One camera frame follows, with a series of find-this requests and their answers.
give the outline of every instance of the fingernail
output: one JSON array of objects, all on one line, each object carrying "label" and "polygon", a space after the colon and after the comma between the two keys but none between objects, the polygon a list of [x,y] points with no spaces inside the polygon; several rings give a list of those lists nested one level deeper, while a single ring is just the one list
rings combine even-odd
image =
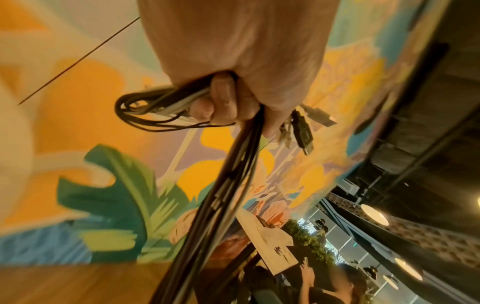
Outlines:
[{"label": "fingernail", "polygon": [[217,91],[218,96],[226,105],[235,100],[235,82],[230,75],[218,78]]}]

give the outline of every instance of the painted wall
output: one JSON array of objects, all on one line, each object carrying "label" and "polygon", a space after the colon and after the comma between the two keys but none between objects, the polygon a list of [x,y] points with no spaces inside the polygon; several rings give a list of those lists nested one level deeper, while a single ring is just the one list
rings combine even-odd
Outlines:
[{"label": "painted wall", "polygon": [[[342,0],[305,101],[338,123],[309,121],[308,157],[263,139],[245,209],[281,226],[361,163],[448,4],[430,1],[409,31],[420,2]],[[120,95],[169,83],[137,17],[134,0],[0,2],[1,264],[151,262],[181,247],[239,130],[154,134],[115,116]],[[213,257],[247,243],[234,224]]]}]

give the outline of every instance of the colorful mural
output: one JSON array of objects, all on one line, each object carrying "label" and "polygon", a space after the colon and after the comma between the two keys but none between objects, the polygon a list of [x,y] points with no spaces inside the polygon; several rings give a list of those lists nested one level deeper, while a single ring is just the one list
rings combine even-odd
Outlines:
[{"label": "colorful mural", "polygon": [[[337,124],[309,121],[308,157],[262,139],[245,209],[282,226],[361,163],[449,1],[418,18],[421,3],[342,0],[305,100]],[[120,95],[169,83],[135,2],[2,0],[0,46],[0,264],[174,258],[239,130],[156,134],[115,116]],[[248,242],[234,223],[213,258]]]}]

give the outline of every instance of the paper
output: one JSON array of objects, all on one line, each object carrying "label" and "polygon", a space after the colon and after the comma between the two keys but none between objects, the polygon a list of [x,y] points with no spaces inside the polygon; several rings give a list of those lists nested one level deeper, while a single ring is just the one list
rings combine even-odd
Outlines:
[{"label": "paper", "polygon": [[273,248],[294,245],[292,237],[280,228],[259,227],[258,232],[265,243]]}]

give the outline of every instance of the cable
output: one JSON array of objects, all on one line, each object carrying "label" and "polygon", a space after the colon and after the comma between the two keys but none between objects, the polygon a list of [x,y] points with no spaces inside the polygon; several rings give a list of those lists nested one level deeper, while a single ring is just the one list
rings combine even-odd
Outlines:
[{"label": "cable", "polygon": [[[187,126],[171,124],[180,118],[189,119],[190,104],[210,92],[212,77],[206,76],[179,89],[160,88],[123,95],[115,103],[115,113],[125,123],[148,132],[223,127],[209,122]],[[150,120],[140,117],[148,114],[169,118]],[[261,106],[235,139],[218,178],[198,208],[183,246],[155,290],[150,304],[184,304],[190,297],[200,271],[234,221],[236,211],[248,192],[257,165],[263,124],[264,108]],[[235,194],[247,177],[234,203]]]}]

